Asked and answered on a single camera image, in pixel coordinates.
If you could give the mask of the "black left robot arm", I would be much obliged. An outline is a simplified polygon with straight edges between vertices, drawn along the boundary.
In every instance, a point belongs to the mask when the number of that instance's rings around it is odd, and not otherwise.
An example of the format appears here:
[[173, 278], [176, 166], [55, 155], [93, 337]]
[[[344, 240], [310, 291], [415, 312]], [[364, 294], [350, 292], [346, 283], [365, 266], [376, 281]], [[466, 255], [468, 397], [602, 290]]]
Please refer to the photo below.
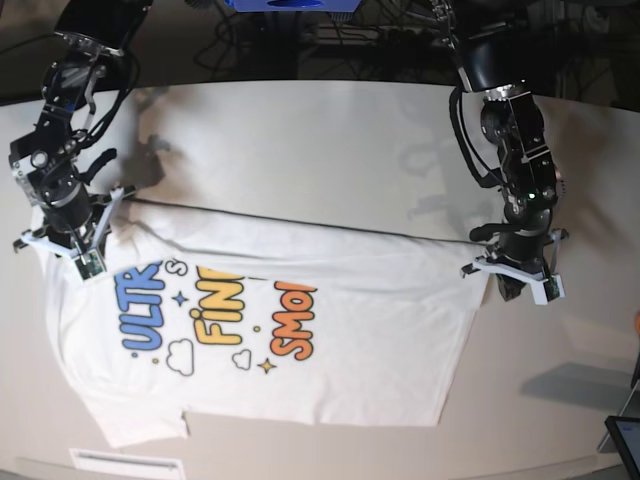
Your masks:
[[[535, 304], [565, 295], [557, 258], [567, 236], [552, 226], [563, 180], [545, 139], [543, 115], [526, 80], [524, 26], [518, 16], [525, 1], [434, 1], [431, 10], [439, 39], [451, 51], [459, 81], [449, 97], [449, 117], [465, 164], [482, 189], [496, 189], [502, 219], [472, 229], [470, 241], [484, 254], [462, 269], [464, 275], [493, 275], [502, 298], [529, 288]], [[472, 145], [464, 123], [463, 96], [482, 96], [480, 127], [495, 147], [498, 164], [489, 166]]]

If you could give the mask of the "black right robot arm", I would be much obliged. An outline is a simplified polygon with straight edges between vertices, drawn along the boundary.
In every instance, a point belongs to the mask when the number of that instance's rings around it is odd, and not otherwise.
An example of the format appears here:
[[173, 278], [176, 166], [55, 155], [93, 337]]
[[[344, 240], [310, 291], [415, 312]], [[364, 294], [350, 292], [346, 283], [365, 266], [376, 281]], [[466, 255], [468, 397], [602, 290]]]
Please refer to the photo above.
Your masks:
[[53, 62], [41, 85], [44, 105], [32, 132], [10, 145], [9, 166], [29, 202], [42, 209], [35, 232], [84, 254], [101, 244], [101, 220], [110, 198], [87, 188], [117, 156], [101, 153], [85, 171], [79, 154], [106, 133], [140, 73], [129, 45], [152, 4], [149, 1], [71, 1], [55, 26], [66, 54]]

